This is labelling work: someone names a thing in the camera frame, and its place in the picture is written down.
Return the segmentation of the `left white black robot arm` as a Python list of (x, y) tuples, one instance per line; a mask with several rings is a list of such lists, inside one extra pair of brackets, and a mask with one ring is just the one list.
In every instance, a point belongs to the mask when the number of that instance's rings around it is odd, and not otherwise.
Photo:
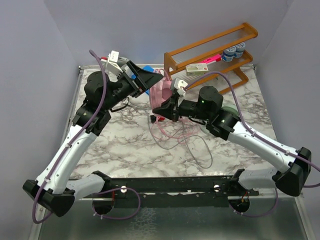
[(142, 69), (132, 61), (121, 67), (116, 76), (115, 82), (110, 81), (102, 68), (87, 78), (85, 99), (75, 113), (64, 142), (43, 172), (22, 186), (34, 200), (34, 208), (41, 205), (62, 217), (83, 197), (97, 194), (103, 198), (110, 193), (110, 178), (99, 171), (75, 181), (70, 180), (70, 176), (110, 121), (114, 106), (129, 96), (140, 96), (163, 79), (162, 74)]

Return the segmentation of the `mint green headphones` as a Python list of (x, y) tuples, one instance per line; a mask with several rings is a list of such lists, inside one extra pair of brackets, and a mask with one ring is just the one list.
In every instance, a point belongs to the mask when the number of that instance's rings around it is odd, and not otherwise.
[[(229, 112), (229, 113), (231, 113), (231, 114), (233, 114), (233, 115), (236, 115), (237, 117), (239, 117), (239, 111), (238, 111), (238, 109), (237, 109), (237, 107), (235, 105), (224, 105), (222, 107), (222, 109), (227, 111), (227, 112)], [(206, 135), (210, 134), (209, 130), (206, 128), (206, 124), (205, 125), (201, 125), (200, 126), (200, 130)]]

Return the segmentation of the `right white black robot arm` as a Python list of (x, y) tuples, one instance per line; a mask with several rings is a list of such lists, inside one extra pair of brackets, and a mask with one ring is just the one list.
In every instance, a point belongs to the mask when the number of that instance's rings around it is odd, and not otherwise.
[(260, 170), (238, 170), (229, 184), (234, 195), (276, 188), (289, 196), (299, 196), (311, 171), (311, 151), (305, 147), (296, 150), (254, 130), (238, 115), (223, 109), (223, 100), (213, 86), (202, 87), (197, 101), (180, 100), (175, 90), (152, 112), (174, 122), (181, 117), (200, 120), (213, 136), (240, 145), (272, 165)]

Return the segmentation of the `pink grey headphones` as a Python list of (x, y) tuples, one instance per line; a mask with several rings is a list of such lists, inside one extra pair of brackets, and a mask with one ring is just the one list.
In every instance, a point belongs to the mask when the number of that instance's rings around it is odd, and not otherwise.
[(151, 109), (158, 108), (163, 102), (172, 96), (172, 80), (163, 68), (156, 68), (155, 73), (161, 74), (163, 78), (149, 89), (149, 102)]

